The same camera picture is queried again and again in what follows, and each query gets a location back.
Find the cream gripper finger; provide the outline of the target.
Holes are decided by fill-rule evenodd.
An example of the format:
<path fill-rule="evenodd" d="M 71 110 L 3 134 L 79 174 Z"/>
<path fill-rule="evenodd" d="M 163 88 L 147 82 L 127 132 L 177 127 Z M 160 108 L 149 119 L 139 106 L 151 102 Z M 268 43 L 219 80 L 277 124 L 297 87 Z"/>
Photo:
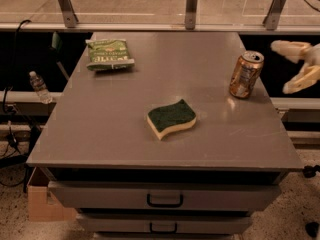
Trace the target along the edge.
<path fill-rule="evenodd" d="M 272 51 L 287 60 L 298 63 L 304 59 L 306 52 L 311 48 L 311 44 L 308 42 L 276 40 L 271 43 L 270 47 Z"/>
<path fill-rule="evenodd" d="M 315 85 L 320 80 L 320 66 L 303 66 L 299 73 L 284 84 L 283 93 L 293 94 Z"/>

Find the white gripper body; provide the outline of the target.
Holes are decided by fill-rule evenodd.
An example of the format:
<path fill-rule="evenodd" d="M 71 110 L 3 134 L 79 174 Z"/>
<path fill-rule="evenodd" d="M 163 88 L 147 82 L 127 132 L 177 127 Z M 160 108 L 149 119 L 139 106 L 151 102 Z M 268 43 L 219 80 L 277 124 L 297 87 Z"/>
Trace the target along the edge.
<path fill-rule="evenodd" d="M 305 49 L 304 62 L 307 66 L 320 65 L 320 44 L 310 45 Z"/>

